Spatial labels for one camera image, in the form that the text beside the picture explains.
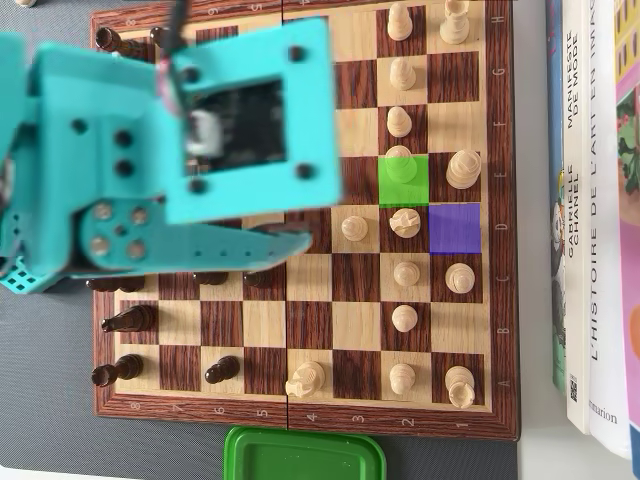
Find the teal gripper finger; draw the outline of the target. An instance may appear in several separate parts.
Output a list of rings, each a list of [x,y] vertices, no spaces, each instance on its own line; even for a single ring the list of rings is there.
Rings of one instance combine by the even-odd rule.
[[[100,201],[79,217],[79,246],[101,275],[256,271],[311,246],[299,225],[233,228],[169,224],[165,205],[151,200]]]

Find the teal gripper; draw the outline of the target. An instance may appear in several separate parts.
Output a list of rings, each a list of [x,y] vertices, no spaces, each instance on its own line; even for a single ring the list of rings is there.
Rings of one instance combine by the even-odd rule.
[[[9,257],[31,273],[98,273],[77,219],[99,201],[152,200],[156,153],[152,63],[42,47],[32,65],[9,50]]]

